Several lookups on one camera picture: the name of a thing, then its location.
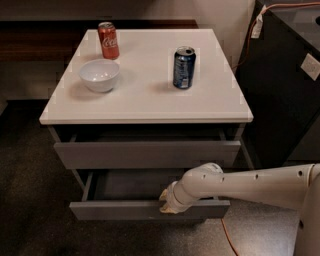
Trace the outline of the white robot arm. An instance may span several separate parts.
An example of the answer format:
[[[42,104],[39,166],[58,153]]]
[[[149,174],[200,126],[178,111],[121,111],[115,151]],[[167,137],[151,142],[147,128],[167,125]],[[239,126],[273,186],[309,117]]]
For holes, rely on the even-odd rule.
[[[320,164],[232,173],[223,172],[215,163],[203,164],[163,190],[160,211],[182,213],[200,199],[215,196],[298,211],[293,256],[320,255]]]

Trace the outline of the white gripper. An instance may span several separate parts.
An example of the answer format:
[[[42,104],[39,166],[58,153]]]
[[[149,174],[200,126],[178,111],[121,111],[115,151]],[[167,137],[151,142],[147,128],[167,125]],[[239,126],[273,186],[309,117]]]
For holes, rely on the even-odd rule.
[[[187,211],[199,200],[199,197],[191,196],[184,189],[180,181],[171,183],[159,196],[159,201],[166,201],[160,208],[164,214],[178,214]]]

